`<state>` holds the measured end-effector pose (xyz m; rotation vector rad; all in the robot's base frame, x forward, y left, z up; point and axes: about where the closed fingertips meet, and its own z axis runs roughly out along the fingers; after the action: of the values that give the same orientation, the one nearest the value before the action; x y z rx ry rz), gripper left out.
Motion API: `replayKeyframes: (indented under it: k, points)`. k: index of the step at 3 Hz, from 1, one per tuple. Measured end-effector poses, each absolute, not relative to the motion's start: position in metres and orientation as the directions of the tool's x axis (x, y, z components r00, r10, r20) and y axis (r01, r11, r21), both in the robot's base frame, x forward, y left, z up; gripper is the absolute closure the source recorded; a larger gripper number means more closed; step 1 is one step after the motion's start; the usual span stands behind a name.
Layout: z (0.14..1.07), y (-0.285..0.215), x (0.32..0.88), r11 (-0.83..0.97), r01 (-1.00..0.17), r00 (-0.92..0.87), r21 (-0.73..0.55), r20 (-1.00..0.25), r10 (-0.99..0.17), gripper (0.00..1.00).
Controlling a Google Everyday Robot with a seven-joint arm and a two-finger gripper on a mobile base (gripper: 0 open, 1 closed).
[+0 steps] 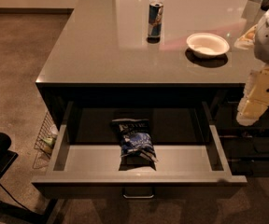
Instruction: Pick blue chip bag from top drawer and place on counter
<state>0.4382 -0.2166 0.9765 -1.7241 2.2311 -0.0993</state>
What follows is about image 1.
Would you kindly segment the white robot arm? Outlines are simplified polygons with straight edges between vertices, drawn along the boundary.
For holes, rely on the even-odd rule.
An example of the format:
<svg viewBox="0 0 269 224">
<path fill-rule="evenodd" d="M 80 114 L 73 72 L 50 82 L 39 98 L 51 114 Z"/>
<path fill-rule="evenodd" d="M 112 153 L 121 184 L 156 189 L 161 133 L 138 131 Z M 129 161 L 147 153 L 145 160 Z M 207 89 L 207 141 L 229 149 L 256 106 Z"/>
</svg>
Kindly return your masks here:
<svg viewBox="0 0 269 224">
<path fill-rule="evenodd" d="M 244 97 L 237 107 L 237 122 L 251 126 L 269 107 L 269 9 L 256 25 L 235 41 L 234 46 L 238 49 L 253 49 L 255 58 L 264 62 L 260 71 L 250 72 Z"/>
</svg>

